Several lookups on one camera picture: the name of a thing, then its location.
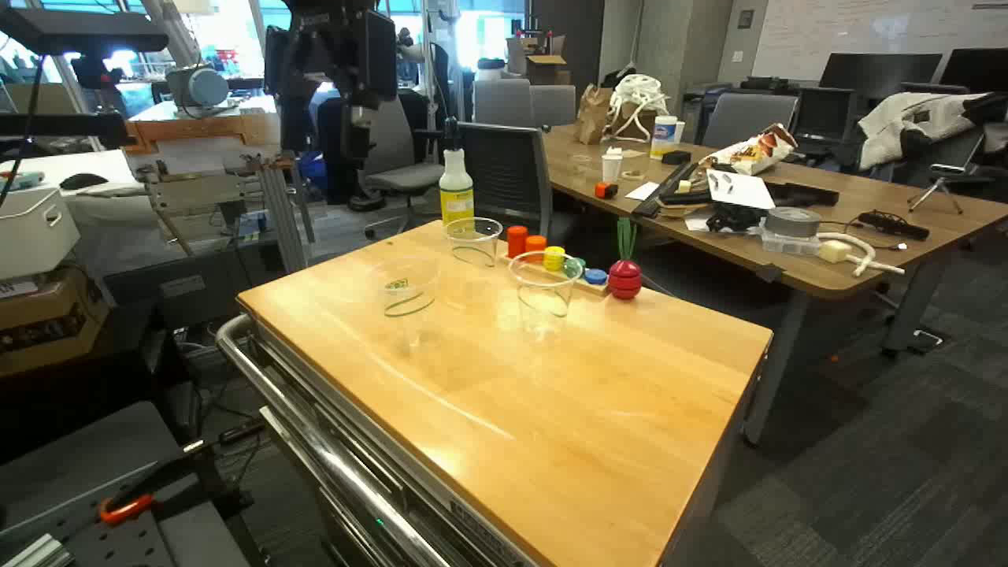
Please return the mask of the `grey office chair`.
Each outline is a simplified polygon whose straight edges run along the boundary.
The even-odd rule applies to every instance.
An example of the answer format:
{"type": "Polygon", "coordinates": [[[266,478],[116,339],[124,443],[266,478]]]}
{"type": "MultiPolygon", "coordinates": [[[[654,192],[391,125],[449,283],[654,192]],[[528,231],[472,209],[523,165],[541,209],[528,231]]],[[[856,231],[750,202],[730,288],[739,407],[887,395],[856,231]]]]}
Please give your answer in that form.
{"type": "Polygon", "coordinates": [[[476,183],[476,212],[552,231],[552,181],[541,134],[533,125],[462,122],[465,171],[476,183]]]}

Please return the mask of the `white pill bottle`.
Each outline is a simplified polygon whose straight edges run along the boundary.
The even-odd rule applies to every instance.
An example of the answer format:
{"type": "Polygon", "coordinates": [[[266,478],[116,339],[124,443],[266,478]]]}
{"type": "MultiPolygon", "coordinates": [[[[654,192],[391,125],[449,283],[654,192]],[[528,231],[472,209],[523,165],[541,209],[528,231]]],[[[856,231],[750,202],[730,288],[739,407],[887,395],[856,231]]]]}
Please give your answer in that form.
{"type": "Polygon", "coordinates": [[[604,154],[602,154],[602,183],[604,185],[617,185],[622,183],[622,165],[624,165],[624,153],[622,149],[604,149],[604,154]]]}

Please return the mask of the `long wooden office desk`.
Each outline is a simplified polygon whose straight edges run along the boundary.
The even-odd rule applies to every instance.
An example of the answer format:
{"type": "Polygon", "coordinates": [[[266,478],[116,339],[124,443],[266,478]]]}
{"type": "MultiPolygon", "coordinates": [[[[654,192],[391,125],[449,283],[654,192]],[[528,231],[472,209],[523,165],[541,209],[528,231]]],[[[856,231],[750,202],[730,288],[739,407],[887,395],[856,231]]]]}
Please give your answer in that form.
{"type": "Polygon", "coordinates": [[[881,183],[870,178],[846,178],[830,171],[814,171],[800,165],[774,165],[770,183],[800,183],[828,189],[838,196],[830,209],[820,209],[825,241],[851,235],[875,247],[875,263],[862,275],[855,266],[828,266],[817,255],[783,255],[766,249],[755,235],[699,234],[687,227],[687,209],[670,204],[651,218],[641,214],[630,192],[641,183],[662,183],[670,168],[636,154],[628,161],[632,181],[624,181],[614,199],[594,196],[594,181],[602,175],[604,145],[580,145],[573,125],[552,125],[544,134],[544,168],[552,189],[570,196],[604,214],[632,218],[638,227],[662,234],[680,247],[701,255],[743,267],[770,283],[791,291],[787,310],[774,326],[770,360],[754,389],[750,410],[743,417],[743,439],[750,443],[762,442],[770,412],[774,407],[778,389],[794,367],[794,353],[804,348],[800,332],[814,303],[840,303],[856,294],[874,291],[881,279],[908,267],[908,288],[881,339],[884,353],[897,353],[914,339],[921,319],[940,288],[940,279],[959,247],[1008,221],[1008,204],[987,199],[961,199],[961,214],[945,209],[916,209],[908,202],[916,196],[914,185],[881,183]],[[926,227],[930,235],[914,244],[908,253],[891,253],[891,235],[875,234],[860,223],[862,212],[902,214],[914,227],[926,227]]]}

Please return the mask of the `blue stacking cylinder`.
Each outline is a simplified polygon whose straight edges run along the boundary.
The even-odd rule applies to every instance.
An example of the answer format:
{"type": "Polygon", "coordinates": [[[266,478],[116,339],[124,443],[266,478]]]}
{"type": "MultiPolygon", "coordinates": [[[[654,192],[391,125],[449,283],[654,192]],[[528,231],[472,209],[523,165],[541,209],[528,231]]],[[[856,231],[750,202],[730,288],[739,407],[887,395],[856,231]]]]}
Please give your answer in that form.
{"type": "Polygon", "coordinates": [[[584,280],[590,280],[590,283],[604,283],[604,280],[608,280],[608,270],[602,270],[602,267],[585,267],[585,270],[584,270],[584,280]]]}

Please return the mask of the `wooden toy base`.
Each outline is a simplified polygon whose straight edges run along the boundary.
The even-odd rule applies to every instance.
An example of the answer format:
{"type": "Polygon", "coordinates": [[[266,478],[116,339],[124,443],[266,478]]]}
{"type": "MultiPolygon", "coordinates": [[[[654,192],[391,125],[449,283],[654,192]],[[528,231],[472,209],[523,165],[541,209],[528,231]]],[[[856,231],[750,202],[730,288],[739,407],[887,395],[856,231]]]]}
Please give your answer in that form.
{"type": "Polygon", "coordinates": [[[604,283],[590,283],[590,280],[573,280],[580,291],[591,291],[591,294],[608,294],[608,280],[604,283]]]}

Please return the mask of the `yellow stacking cylinder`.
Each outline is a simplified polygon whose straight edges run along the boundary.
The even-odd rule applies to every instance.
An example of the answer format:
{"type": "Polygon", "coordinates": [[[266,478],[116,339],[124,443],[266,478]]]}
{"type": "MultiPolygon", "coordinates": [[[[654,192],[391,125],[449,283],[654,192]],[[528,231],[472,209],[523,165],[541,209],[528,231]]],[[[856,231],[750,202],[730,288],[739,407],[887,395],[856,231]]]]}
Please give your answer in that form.
{"type": "Polygon", "coordinates": [[[544,270],[564,270],[564,259],[566,259],[564,247],[544,247],[541,255],[544,255],[541,259],[544,270]]]}

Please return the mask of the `snack chip bag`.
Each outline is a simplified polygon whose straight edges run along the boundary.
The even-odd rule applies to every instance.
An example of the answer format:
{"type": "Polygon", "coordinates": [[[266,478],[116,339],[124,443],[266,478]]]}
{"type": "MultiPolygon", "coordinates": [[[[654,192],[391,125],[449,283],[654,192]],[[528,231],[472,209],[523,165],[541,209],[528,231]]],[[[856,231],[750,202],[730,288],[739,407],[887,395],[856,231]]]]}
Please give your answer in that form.
{"type": "Polygon", "coordinates": [[[760,137],[718,149],[712,161],[733,175],[762,175],[796,153],[796,138],[783,122],[766,125],[760,137]]]}

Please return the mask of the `black computer monitor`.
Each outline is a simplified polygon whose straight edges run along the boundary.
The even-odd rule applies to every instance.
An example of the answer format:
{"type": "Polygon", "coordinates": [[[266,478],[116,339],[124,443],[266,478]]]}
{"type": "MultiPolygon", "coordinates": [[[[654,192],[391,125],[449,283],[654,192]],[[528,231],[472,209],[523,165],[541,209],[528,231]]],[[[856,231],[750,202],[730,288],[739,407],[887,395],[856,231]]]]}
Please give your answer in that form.
{"type": "Polygon", "coordinates": [[[830,53],[820,75],[822,87],[851,87],[860,101],[881,101],[908,82],[930,82],[940,53],[830,53]]]}

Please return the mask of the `brown paper bag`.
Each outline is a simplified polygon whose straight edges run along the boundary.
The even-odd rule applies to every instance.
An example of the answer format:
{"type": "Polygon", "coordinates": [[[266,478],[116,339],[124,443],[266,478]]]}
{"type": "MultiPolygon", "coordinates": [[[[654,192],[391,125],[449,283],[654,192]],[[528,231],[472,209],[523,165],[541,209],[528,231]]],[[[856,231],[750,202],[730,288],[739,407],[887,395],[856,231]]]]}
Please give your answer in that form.
{"type": "Polygon", "coordinates": [[[576,108],[576,142],[594,145],[608,128],[610,91],[602,84],[585,84],[576,108]]]}

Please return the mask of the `grey tape roll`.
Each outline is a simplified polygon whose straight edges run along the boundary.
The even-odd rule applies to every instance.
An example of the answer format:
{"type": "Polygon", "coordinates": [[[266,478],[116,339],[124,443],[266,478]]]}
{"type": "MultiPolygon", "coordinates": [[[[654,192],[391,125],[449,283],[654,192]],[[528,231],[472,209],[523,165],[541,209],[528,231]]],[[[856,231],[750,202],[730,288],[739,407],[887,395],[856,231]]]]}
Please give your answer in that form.
{"type": "Polygon", "coordinates": [[[811,209],[771,209],[766,214],[766,231],[778,235],[814,235],[820,231],[820,214],[811,209]]]}

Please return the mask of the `orange stacking cylinder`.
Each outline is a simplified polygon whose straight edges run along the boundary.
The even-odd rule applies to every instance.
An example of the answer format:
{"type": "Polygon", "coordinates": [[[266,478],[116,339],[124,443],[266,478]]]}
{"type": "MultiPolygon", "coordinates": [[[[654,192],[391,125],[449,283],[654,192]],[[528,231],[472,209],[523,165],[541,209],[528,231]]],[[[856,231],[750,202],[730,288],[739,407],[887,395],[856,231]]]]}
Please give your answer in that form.
{"type": "Polygon", "coordinates": [[[539,235],[539,234],[527,235],[527,253],[541,253],[544,247],[548,247],[544,235],[539,235]]]}

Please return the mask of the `red stacking cylinder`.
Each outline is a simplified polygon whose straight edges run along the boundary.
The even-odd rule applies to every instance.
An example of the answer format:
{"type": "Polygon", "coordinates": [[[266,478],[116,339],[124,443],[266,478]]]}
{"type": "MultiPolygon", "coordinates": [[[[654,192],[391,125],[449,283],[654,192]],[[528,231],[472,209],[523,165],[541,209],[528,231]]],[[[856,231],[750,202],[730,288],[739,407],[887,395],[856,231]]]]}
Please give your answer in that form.
{"type": "Polygon", "coordinates": [[[527,253],[528,231],[523,223],[507,227],[507,259],[527,253]]]}

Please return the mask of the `yellow label spray bottle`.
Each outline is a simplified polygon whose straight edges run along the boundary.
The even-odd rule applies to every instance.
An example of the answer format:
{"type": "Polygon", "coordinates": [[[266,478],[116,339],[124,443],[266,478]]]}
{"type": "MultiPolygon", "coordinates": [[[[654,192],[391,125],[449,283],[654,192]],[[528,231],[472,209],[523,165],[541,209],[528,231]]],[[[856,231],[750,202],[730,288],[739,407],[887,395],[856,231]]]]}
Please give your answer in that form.
{"type": "Polygon", "coordinates": [[[472,199],[472,178],[465,171],[465,153],[461,142],[461,122],[443,122],[443,171],[438,178],[438,209],[443,223],[461,223],[472,218],[476,199],[472,199]]]}

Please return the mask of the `white paper sheet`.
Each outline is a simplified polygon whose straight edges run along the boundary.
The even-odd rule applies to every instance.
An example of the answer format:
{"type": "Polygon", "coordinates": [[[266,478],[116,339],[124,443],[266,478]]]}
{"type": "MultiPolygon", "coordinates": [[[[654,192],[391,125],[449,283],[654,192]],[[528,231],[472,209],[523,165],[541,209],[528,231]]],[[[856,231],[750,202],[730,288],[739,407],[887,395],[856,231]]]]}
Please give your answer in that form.
{"type": "Polygon", "coordinates": [[[774,209],[774,199],[760,178],[708,171],[704,185],[718,204],[739,204],[739,209],[760,209],[760,212],[774,209]]]}

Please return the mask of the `green stacking cylinder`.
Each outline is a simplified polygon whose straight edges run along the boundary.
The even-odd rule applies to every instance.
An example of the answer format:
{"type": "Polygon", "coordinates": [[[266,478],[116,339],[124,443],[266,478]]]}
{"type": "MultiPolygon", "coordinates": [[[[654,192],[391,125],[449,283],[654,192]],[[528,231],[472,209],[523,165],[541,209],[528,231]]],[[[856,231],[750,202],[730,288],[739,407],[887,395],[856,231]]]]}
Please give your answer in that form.
{"type": "Polygon", "coordinates": [[[584,267],[585,267],[584,259],[576,259],[576,255],[566,255],[566,259],[564,259],[564,275],[566,275],[566,279],[584,279],[584,267]]]}

